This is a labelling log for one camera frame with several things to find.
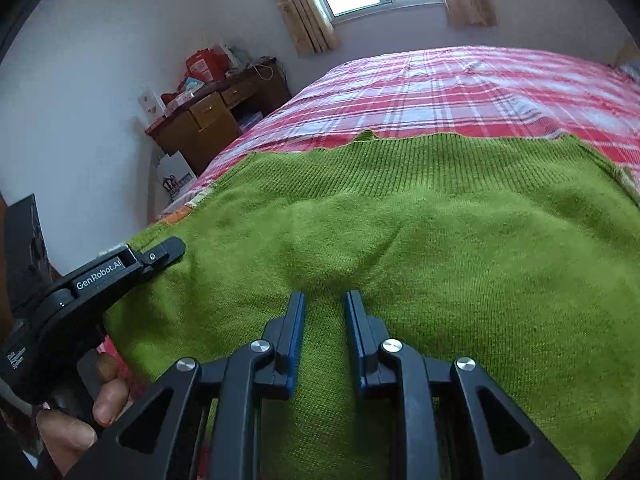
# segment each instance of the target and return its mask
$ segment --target metal bolt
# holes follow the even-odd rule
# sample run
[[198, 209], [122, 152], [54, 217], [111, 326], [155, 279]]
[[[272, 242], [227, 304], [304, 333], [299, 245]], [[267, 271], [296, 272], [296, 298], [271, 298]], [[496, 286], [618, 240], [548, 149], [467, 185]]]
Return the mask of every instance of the metal bolt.
[[382, 342], [382, 348], [387, 352], [391, 352], [395, 354], [402, 350], [402, 343], [398, 341], [398, 339], [385, 339]]
[[461, 357], [456, 361], [456, 366], [465, 372], [470, 372], [476, 367], [476, 362], [471, 357]]
[[190, 372], [196, 366], [196, 361], [191, 359], [190, 357], [183, 357], [176, 364], [175, 367], [178, 368], [181, 372]]
[[271, 348], [271, 343], [264, 339], [256, 339], [251, 343], [250, 347], [251, 350], [257, 354], [264, 354], [269, 348]]

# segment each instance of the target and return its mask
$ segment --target window sill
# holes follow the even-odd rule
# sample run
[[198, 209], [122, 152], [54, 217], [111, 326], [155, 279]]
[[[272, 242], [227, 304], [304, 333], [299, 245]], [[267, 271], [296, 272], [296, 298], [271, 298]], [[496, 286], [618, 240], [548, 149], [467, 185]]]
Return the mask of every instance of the window sill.
[[364, 9], [352, 10], [340, 16], [336, 16], [332, 19], [334, 25], [340, 23], [349, 22], [362, 18], [363, 16], [369, 16], [370, 14], [377, 14], [379, 12], [386, 12], [387, 10], [404, 9], [405, 7], [417, 7], [423, 5], [443, 4], [444, 0], [396, 0], [388, 4], [377, 4]]

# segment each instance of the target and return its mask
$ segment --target triangular cutout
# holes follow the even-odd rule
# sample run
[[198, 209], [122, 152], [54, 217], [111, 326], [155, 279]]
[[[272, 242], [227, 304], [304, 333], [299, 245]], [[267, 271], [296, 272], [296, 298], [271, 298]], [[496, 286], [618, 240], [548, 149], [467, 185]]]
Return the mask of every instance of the triangular cutout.
[[152, 454], [174, 391], [163, 390], [120, 435], [118, 443], [144, 454]]
[[529, 434], [509, 414], [507, 409], [487, 388], [478, 390], [478, 400], [484, 412], [492, 444], [499, 455], [527, 447], [531, 443]]

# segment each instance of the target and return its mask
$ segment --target plaid bedsheet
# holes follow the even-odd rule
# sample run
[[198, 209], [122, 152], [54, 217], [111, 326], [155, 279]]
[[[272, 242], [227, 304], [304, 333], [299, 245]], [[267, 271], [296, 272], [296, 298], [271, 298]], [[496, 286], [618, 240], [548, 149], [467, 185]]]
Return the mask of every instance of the plaid bedsheet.
[[640, 86], [631, 78], [549, 52], [465, 46], [334, 68], [236, 139], [166, 211], [192, 200], [249, 152], [334, 148], [366, 129], [381, 137], [571, 132], [640, 182]]

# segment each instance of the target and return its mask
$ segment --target fingernail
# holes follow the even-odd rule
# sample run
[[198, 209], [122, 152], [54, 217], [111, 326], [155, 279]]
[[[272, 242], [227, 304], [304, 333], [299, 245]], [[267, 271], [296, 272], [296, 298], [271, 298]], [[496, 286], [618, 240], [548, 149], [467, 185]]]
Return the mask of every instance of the fingernail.
[[103, 425], [107, 425], [111, 421], [109, 407], [106, 404], [96, 404], [94, 406], [94, 417], [98, 422], [101, 422]]
[[87, 424], [78, 424], [73, 431], [73, 446], [76, 449], [88, 449], [95, 441], [98, 440], [98, 436], [95, 434], [94, 428]]

